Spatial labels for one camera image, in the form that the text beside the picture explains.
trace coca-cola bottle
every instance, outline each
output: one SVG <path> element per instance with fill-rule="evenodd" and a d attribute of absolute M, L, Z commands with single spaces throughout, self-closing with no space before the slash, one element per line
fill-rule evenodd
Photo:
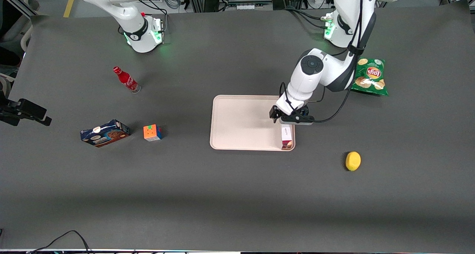
<path fill-rule="evenodd" d="M 133 79 L 129 73 L 122 71 L 118 66 L 114 68 L 114 73 L 117 74 L 119 80 L 124 84 L 132 93 L 138 93 L 141 90 L 140 85 Z"/>

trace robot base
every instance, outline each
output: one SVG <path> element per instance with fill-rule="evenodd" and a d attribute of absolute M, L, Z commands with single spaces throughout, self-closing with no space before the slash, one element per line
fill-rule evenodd
<path fill-rule="evenodd" d="M 161 20 L 151 16 L 145 16 L 144 19 L 148 21 L 148 30 L 142 35 L 140 40 L 132 40 L 124 34 L 127 44 L 139 53 L 150 52 L 163 42 L 163 23 Z"/>

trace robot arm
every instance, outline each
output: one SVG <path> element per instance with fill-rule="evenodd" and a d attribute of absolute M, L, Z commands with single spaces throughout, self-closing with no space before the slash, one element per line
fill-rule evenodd
<path fill-rule="evenodd" d="M 141 14 L 132 3 L 138 0 L 84 0 L 112 15 L 124 30 L 127 43 L 137 52 L 149 52 L 163 42 L 160 19 Z"/>
<path fill-rule="evenodd" d="M 360 2 L 363 3 L 361 37 L 357 28 L 360 22 Z M 322 84 L 333 92 L 351 88 L 356 62 L 363 53 L 376 22 L 375 2 L 376 0 L 335 0 L 336 12 L 340 12 L 339 17 L 344 19 L 341 21 L 343 25 L 357 32 L 357 34 L 333 33 L 339 41 L 348 40 L 349 51 L 346 58 L 341 61 L 319 49 L 304 52 L 292 73 L 285 93 L 270 111 L 270 117 L 274 121 L 280 119 L 282 123 L 310 125 L 313 123 L 313 117 L 302 118 L 302 116 L 308 114 L 306 104 L 317 85 Z"/>

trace bottle cap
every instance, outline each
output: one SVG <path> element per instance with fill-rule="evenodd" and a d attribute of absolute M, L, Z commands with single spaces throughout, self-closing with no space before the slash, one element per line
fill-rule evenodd
<path fill-rule="evenodd" d="M 120 73 L 122 73 L 122 69 L 120 69 L 118 66 L 116 66 L 116 67 L 113 68 L 112 70 L 114 70 L 114 73 L 116 73 L 117 75 L 119 75 Z"/>

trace potato chip bag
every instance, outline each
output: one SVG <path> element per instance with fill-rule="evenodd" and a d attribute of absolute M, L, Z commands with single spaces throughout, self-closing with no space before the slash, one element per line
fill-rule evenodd
<path fill-rule="evenodd" d="M 387 96 L 383 78 L 384 60 L 361 58 L 355 71 L 352 90 Z"/>

